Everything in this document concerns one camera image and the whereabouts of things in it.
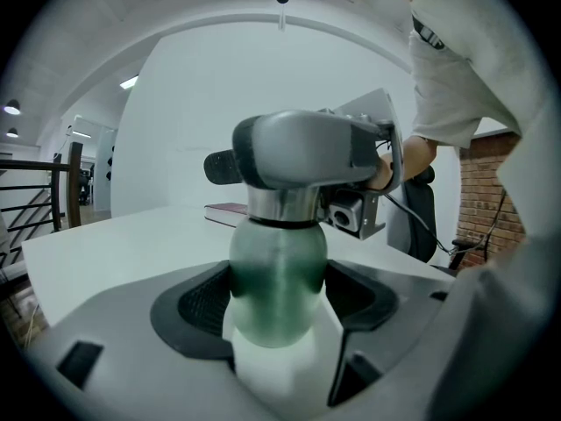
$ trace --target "person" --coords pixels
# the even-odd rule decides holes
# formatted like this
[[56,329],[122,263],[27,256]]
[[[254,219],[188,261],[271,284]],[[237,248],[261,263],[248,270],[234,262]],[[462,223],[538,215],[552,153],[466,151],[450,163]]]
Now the person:
[[[404,181],[429,166],[438,146],[469,147],[483,117],[523,135],[556,99],[531,37],[503,0],[409,1],[417,115],[403,142]],[[381,159],[371,189],[392,177],[391,155]]]

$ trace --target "green bottle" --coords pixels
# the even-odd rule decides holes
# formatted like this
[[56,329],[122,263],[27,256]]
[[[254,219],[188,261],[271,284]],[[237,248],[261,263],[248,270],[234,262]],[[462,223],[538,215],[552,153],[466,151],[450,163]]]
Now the green bottle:
[[252,343],[283,347],[310,328],[327,266],[318,224],[302,229],[242,221],[231,241],[234,324]]

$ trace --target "red brick wall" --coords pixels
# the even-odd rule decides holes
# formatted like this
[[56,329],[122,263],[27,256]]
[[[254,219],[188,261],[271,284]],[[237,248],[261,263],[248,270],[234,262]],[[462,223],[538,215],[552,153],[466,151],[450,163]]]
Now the red brick wall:
[[[478,242],[493,223],[501,200],[502,186],[496,170],[520,138],[513,133],[474,139],[470,149],[460,150],[462,192],[457,239]],[[501,207],[499,221],[493,229],[487,257],[516,247],[524,239],[524,228],[509,196]],[[483,251],[467,253],[458,269],[484,262]]]

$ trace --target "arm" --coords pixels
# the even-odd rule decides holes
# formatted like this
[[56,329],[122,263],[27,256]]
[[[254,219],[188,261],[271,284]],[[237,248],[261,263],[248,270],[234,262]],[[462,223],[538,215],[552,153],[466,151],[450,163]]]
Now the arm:
[[[419,175],[437,157],[437,145],[435,140],[411,136],[403,142],[403,181]],[[381,156],[382,167],[378,175],[366,185],[369,189],[382,190],[392,178],[392,155],[390,153]]]

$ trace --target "white ceiling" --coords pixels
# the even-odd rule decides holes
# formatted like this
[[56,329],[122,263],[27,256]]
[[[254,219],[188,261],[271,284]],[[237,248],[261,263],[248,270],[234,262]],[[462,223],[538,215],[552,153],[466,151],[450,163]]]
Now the white ceiling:
[[[17,98],[22,114],[14,117],[0,111],[2,141],[34,145],[42,124],[46,122],[42,115],[57,82],[79,64],[105,30],[155,1],[158,0],[53,0],[22,39],[3,76],[0,103]],[[404,32],[410,30],[407,0],[356,1],[368,5],[375,18]],[[143,62],[136,61],[128,68],[116,71],[83,96],[77,102],[77,108],[73,106],[71,111],[91,111],[93,115],[81,115],[112,119],[113,124],[118,123],[129,94],[118,84],[137,74]],[[18,129],[19,139],[4,136],[12,127]]]

